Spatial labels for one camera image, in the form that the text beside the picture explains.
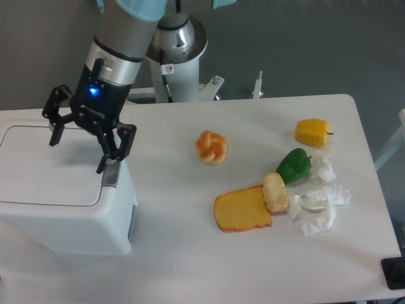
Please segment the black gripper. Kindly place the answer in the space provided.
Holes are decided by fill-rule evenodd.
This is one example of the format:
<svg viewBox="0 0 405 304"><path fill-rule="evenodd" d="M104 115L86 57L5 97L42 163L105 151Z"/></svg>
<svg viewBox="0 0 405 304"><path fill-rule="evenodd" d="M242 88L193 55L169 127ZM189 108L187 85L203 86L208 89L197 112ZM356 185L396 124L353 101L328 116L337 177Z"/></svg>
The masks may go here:
<svg viewBox="0 0 405 304"><path fill-rule="evenodd" d="M42 111L52 132L49 145L57 145L65 125L74 120L81 129L96 136L102 147L97 174L105 170L107 160L124 160L130 154L137 132L135 125L119 122L130 88L130 85L115 85L103 79L92 82L87 66L82 70L74 95L67 85L54 87ZM59 109L64 101L69 101L72 113L62 116Z"/></svg>

